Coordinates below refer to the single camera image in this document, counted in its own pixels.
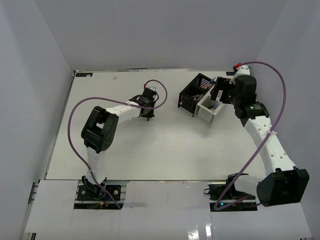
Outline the mauve pen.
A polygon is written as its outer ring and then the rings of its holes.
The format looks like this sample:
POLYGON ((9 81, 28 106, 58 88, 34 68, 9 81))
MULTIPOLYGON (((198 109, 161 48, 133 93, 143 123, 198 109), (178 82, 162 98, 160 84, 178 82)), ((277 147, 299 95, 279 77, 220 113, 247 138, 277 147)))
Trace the mauve pen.
POLYGON ((190 98, 196 100, 200 97, 200 94, 196 94, 196 95, 192 95, 192 96, 189 96, 190 98))

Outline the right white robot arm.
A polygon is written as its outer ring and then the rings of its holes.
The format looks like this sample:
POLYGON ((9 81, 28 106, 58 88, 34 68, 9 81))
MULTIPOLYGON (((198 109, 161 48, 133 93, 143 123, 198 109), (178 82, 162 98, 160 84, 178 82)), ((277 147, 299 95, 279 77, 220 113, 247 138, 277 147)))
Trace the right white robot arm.
POLYGON ((257 80, 239 75, 231 80, 218 77, 210 92, 211 100, 234 107, 236 117, 253 139, 265 169, 265 177, 251 176, 243 169, 226 180, 223 194, 236 200, 243 193, 254 196, 264 206, 299 203, 309 182, 306 169, 299 169, 282 147, 270 115, 263 103, 257 101, 257 80))

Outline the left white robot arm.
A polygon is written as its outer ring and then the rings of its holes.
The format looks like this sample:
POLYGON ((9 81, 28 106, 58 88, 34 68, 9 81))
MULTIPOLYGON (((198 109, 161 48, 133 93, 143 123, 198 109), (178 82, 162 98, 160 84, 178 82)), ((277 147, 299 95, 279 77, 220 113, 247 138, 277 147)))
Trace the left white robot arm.
POLYGON ((82 178, 85 185, 89 185, 88 193, 99 200, 105 196, 106 187, 102 182, 106 179, 105 155, 106 150, 113 143, 117 126, 135 118, 153 118, 152 109, 157 100, 155 88, 145 88, 141 95, 136 95, 125 103, 109 108, 94 107, 82 131, 87 152, 87 163, 90 170, 82 178))

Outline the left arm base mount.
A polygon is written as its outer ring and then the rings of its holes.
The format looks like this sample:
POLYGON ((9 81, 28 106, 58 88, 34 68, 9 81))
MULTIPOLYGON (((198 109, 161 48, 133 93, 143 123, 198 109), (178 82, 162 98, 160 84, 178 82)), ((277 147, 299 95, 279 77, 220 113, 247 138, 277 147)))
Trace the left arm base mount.
POLYGON ((127 183, 107 181, 100 184, 114 200, 95 183, 82 176, 78 183, 73 208, 75 210, 120 210, 126 198, 127 183))

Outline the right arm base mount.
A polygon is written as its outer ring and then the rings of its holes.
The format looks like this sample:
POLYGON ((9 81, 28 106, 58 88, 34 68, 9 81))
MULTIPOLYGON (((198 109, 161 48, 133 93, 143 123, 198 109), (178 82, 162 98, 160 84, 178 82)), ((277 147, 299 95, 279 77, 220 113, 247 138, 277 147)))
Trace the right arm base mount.
MULTIPOLYGON (((233 180, 233 178, 237 174, 230 174, 227 179, 223 182, 213 182, 208 184, 208 187, 203 190, 203 194, 209 196, 209 206, 210 211, 217 212, 214 209, 214 206, 220 197, 220 195, 223 193, 223 191, 227 188, 228 184, 233 180)), ((223 196, 222 200, 219 202, 218 207, 224 207, 225 205, 232 203, 234 201, 237 201, 239 199, 247 197, 248 194, 237 191, 234 186, 232 186, 228 192, 223 196)), ((220 210, 220 212, 252 212, 258 210, 258 204, 256 201, 256 198, 254 196, 248 197, 242 201, 239 201, 232 206, 229 206, 227 208, 224 208, 220 210)))

